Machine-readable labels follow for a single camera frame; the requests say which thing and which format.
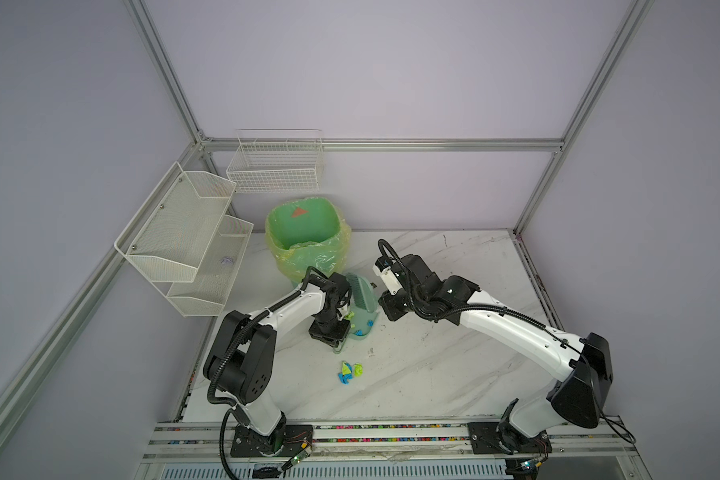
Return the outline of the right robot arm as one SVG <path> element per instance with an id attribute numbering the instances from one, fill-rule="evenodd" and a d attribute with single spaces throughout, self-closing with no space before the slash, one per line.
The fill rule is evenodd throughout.
<path id="1" fill-rule="evenodd" d="M 379 303 L 389 320 L 413 313 L 429 322 L 448 321 L 499 341 L 551 376 L 549 386 L 506 407 L 495 430 L 501 451 L 518 453 L 547 429 L 565 423 L 585 429 L 599 425 L 613 382 L 604 337 L 552 328 L 466 278 L 441 279 L 418 255 L 400 256 L 384 239 L 377 245 L 374 271 L 385 286 Z"/>

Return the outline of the green plastic dustpan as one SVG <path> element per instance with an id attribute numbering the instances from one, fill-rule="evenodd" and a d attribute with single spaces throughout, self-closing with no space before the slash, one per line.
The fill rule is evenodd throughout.
<path id="1" fill-rule="evenodd" d="M 347 315 L 347 319 L 350 321 L 348 337 L 354 340 L 365 339 L 377 321 L 378 300 L 368 279 L 351 272 L 346 274 L 346 278 L 352 294 L 350 310 Z"/>

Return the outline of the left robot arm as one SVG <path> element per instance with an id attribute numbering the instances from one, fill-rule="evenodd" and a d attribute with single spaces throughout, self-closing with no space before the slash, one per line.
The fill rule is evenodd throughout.
<path id="1" fill-rule="evenodd" d="M 223 318 L 202 370 L 209 381 L 206 400 L 227 407 L 242 442 L 254 452 L 274 456 L 286 443 L 286 414 L 268 391 L 278 336 L 309 320 L 310 337 L 338 349 L 350 332 L 351 299 L 344 275 L 310 267 L 301 283 L 274 304 L 254 313 L 233 310 Z"/>

